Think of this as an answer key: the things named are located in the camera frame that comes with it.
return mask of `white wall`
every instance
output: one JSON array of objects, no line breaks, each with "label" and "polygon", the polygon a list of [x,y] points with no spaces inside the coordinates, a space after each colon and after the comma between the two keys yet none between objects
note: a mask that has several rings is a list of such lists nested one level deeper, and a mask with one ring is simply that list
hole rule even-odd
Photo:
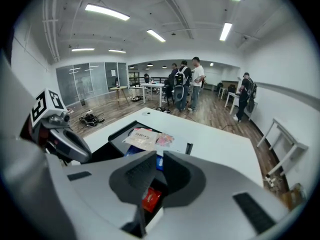
[{"label": "white wall", "polygon": [[[240,73],[249,72],[255,82],[276,85],[270,90],[258,87],[257,109],[252,120],[266,133],[272,118],[281,119],[294,135],[309,149],[283,165],[289,187],[300,183],[307,194],[313,190],[320,168],[320,112],[298,97],[293,98],[277,91],[277,86],[298,90],[320,97],[320,62],[316,48],[301,25],[290,21],[266,36],[245,53],[245,67]],[[277,129],[267,138],[270,143],[277,136]],[[290,149],[286,141],[279,141],[274,151],[281,160]]]},{"label": "white wall", "polygon": [[217,85],[222,81],[223,70],[220,68],[215,68],[214,66],[203,67],[205,82],[207,84]]},{"label": "white wall", "polygon": [[222,71],[222,81],[238,81],[240,69],[238,67],[226,67]]},{"label": "white wall", "polygon": [[144,42],[128,51],[127,64],[139,64],[143,62],[159,60],[191,60],[197,56],[200,60],[219,62],[232,66],[243,65],[243,54],[223,42],[191,40],[191,39],[169,39],[164,43],[153,38],[147,38]]},{"label": "white wall", "polygon": [[47,63],[32,34],[28,38],[29,29],[30,23],[23,16],[14,26],[11,69],[34,98],[44,88],[60,93],[56,70]]},{"label": "white wall", "polygon": [[79,56],[70,57],[68,59],[62,59],[59,62],[53,63],[52,67],[55,69],[58,69],[65,66],[83,64],[83,63],[93,63],[93,62],[127,63],[127,60],[128,60],[126,54],[117,55],[111,52],[106,52],[105,55],[88,55],[89,51],[84,51],[84,53],[82,53],[82,51],[75,51],[74,53],[79,53]]}]

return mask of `glass partition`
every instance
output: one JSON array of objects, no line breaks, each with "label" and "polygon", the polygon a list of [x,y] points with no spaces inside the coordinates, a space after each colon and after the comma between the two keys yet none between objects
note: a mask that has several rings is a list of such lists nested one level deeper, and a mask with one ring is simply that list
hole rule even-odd
[{"label": "glass partition", "polygon": [[126,63],[118,63],[118,73],[119,73],[119,85],[128,86]]},{"label": "glass partition", "polygon": [[91,81],[89,63],[73,65],[75,86],[80,100],[86,100],[95,96]]},{"label": "glass partition", "polygon": [[56,69],[56,78],[58,81],[61,98],[63,103],[68,106],[79,101],[73,66],[65,66]]},{"label": "glass partition", "polygon": [[104,62],[94,62],[89,64],[93,92],[95,96],[108,93],[107,78]]},{"label": "glass partition", "polygon": [[117,63],[106,62],[104,63],[104,66],[105,66],[105,76],[106,76],[106,82],[108,85],[108,90],[109,92],[112,92],[113,90],[110,90],[110,88],[116,87],[116,81],[118,81]]}]

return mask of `door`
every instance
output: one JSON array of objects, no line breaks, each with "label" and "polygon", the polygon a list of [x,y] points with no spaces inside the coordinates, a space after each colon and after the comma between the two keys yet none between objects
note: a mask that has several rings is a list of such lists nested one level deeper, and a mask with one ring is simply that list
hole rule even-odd
[{"label": "door", "polygon": [[119,72],[119,85],[128,86],[126,63],[118,63],[118,72]]}]

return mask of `white table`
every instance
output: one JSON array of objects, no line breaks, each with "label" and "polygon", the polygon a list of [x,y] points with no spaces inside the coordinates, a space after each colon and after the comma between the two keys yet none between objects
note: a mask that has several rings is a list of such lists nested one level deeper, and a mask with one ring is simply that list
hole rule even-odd
[{"label": "white table", "polygon": [[284,122],[282,122],[280,119],[278,118],[273,118],[272,119],[272,123],[268,129],[268,131],[266,132],[265,135],[263,135],[262,139],[259,141],[259,143],[256,145],[257,148],[260,147],[261,143],[266,139],[266,137],[268,136],[268,134],[270,133],[272,127],[276,125],[277,129],[279,130],[279,133],[275,139],[275,141],[273,142],[273,144],[271,144],[269,150],[273,149],[273,147],[275,146],[275,144],[277,143],[277,141],[279,140],[280,136],[283,135],[288,141],[289,143],[292,145],[292,148],[289,150],[289,152],[284,156],[284,158],[272,169],[267,173],[267,177],[270,176],[271,174],[273,174],[276,170],[278,170],[280,168],[280,166],[282,166],[282,164],[287,161],[288,159],[291,158],[291,156],[294,154],[294,152],[296,151],[296,149],[300,148],[302,150],[306,150],[308,149],[308,146],[304,143],[302,143],[297,137],[295,137],[292,133],[292,130],[288,129],[288,126],[286,126],[286,124]]},{"label": "white table", "polygon": [[[224,105],[225,108],[227,107],[227,104],[228,104],[228,101],[229,101],[229,97],[230,97],[230,96],[232,96],[234,99],[233,99],[233,103],[232,103],[232,106],[231,106],[229,115],[232,114],[232,112],[233,112],[233,110],[234,110],[234,107],[235,107],[235,104],[236,104],[236,101],[239,100],[239,96],[238,96],[238,95],[236,95],[235,93],[229,91],[229,92],[228,92],[228,96],[227,96],[226,101],[225,101],[225,105]],[[253,107],[253,110],[252,110],[252,112],[251,112],[251,114],[250,114],[250,116],[249,116],[249,121],[251,120],[251,117],[252,117],[253,113],[255,112],[257,106],[258,106],[258,103],[257,103],[257,102],[254,102],[254,107]]]},{"label": "white table", "polygon": [[222,90],[222,94],[221,94],[221,99],[220,99],[220,100],[222,100],[222,96],[224,95],[224,91],[227,91],[228,89],[221,87],[221,88],[219,89],[218,98],[219,98],[219,95],[220,95],[220,91],[221,91],[221,90]]},{"label": "white table", "polygon": [[142,85],[142,95],[143,95],[143,103],[146,103],[146,91],[145,87],[151,87],[151,100],[152,100],[152,88],[159,88],[159,107],[162,106],[162,87],[165,86],[164,83],[143,83]]},{"label": "white table", "polygon": [[248,138],[154,109],[143,108],[97,130],[84,140],[91,152],[95,152],[108,142],[111,134],[135,120],[160,132],[181,136],[193,144],[191,156],[233,168],[263,187],[259,162]]}]

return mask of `backpack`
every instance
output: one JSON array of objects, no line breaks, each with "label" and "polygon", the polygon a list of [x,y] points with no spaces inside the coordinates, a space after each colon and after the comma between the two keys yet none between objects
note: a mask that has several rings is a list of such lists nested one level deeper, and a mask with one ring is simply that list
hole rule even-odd
[{"label": "backpack", "polygon": [[257,85],[254,83],[254,81],[252,81],[251,78],[248,78],[249,80],[249,88],[248,90],[246,89],[246,92],[249,96],[249,99],[254,99],[256,98],[256,95],[257,95]]},{"label": "backpack", "polygon": [[178,72],[174,76],[174,86],[184,86],[188,80],[188,77],[186,78],[184,72],[188,67],[185,66],[181,71],[178,70]]}]

